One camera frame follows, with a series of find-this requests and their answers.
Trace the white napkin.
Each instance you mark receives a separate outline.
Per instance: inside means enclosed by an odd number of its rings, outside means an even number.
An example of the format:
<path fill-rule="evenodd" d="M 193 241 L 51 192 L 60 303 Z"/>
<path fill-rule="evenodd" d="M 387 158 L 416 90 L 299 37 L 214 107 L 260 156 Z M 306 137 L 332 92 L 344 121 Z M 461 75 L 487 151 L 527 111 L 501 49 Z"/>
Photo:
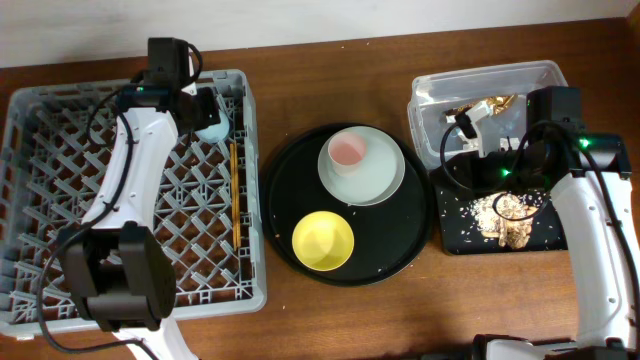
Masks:
<path fill-rule="evenodd" d="M 517 150 L 522 136 L 513 134 L 491 119 L 484 119 L 474 124 L 475 138 L 467 137 L 462 130 L 456 128 L 452 137 L 462 142 L 462 152 L 477 152 L 484 158 L 493 152 Z"/>

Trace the blue cup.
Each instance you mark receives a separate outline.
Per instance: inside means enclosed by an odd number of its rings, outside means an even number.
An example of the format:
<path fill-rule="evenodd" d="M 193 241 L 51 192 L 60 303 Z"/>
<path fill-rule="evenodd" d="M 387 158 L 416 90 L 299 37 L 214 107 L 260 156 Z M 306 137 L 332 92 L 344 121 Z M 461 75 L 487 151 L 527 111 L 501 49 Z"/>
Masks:
<path fill-rule="evenodd" d="M 201 141 L 209 144 L 216 144 L 224 141 L 228 137 L 230 132 L 229 118 L 223 111 L 219 111 L 218 115 L 220 120 L 219 123 L 210 125 L 205 129 L 197 130 L 195 132 Z"/>

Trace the yellow bowl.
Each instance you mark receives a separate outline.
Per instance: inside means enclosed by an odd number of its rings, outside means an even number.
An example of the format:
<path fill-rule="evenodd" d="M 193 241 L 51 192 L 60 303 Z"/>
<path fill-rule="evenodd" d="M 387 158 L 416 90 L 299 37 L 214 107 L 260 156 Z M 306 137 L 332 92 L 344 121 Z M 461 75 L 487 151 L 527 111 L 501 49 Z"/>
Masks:
<path fill-rule="evenodd" d="M 294 227 L 291 245 L 295 257 L 307 268 L 327 272 L 344 265 L 355 248 L 349 223 L 329 211 L 304 216 Z"/>

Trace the pink cup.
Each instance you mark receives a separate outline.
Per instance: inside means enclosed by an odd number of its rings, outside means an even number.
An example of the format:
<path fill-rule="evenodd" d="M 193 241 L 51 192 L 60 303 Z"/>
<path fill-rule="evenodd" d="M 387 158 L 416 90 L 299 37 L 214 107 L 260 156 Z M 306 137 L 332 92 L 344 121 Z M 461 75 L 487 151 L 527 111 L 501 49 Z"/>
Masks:
<path fill-rule="evenodd" d="M 366 140 L 355 132 L 340 132 L 329 140 L 329 159 L 335 173 L 340 176 L 354 174 L 366 154 Z"/>

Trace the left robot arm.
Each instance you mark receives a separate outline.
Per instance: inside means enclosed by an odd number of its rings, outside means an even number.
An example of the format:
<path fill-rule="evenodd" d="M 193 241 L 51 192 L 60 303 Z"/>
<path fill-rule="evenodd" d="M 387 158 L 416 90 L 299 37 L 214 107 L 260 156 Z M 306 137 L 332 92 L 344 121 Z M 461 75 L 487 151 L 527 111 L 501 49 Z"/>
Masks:
<path fill-rule="evenodd" d="M 230 120 L 219 96 L 197 89 L 203 60 L 177 38 L 151 38 L 148 66 L 115 101 L 116 139 L 98 194 L 77 229 L 56 239 L 80 317 L 117 336 L 136 357 L 191 359 L 171 313 L 176 275 L 152 233 L 165 164 L 182 135 L 224 141 Z"/>

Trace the food scraps pile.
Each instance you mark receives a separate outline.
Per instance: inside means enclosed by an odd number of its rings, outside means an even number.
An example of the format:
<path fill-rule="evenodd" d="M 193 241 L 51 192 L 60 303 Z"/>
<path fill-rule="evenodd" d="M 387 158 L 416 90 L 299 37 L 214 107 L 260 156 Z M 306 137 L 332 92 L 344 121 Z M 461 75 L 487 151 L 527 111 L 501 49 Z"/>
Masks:
<path fill-rule="evenodd" d="M 501 248 L 524 249 L 532 237 L 534 218 L 542 213 L 549 200 L 548 195 L 539 193 L 507 192 L 472 200 L 461 214 L 471 224 L 464 225 L 460 234 L 466 243 L 471 242 L 472 235 L 479 235 L 482 241 L 494 241 Z"/>

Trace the gold foil wrapper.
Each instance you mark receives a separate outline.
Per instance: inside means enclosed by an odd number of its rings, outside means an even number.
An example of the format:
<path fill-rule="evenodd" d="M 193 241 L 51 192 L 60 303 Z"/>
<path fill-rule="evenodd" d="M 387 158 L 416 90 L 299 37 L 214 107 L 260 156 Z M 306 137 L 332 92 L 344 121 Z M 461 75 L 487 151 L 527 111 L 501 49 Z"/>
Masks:
<path fill-rule="evenodd" d="M 484 98 L 482 100 L 478 100 L 472 103 L 462 105 L 457 108 L 449 109 L 445 112 L 445 115 L 446 116 L 458 115 L 460 113 L 470 110 L 472 107 L 474 107 L 475 105 L 478 105 L 481 102 L 484 102 L 486 105 L 489 106 L 493 115 L 499 115 L 500 113 L 509 109 L 513 105 L 516 99 L 517 99 L 516 94 L 491 96 L 488 98 Z"/>

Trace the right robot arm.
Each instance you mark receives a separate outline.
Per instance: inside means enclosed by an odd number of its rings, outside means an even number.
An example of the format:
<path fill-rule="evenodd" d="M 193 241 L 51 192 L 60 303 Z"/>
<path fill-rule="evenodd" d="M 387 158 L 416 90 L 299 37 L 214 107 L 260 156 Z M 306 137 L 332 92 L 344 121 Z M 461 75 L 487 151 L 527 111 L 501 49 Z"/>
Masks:
<path fill-rule="evenodd" d="M 639 356 L 639 243 L 631 214 L 632 175 L 620 136 L 586 131 L 579 89 L 548 86 L 526 96 L 526 131 L 516 147 L 481 129 L 496 112 L 478 101 L 450 128 L 477 147 L 442 159 L 445 185 L 461 197 L 492 198 L 500 224 L 536 217 L 503 200 L 546 193 L 560 220 L 578 295 L 576 340 L 558 351 L 526 340 L 480 336 L 485 359 L 636 359 Z"/>

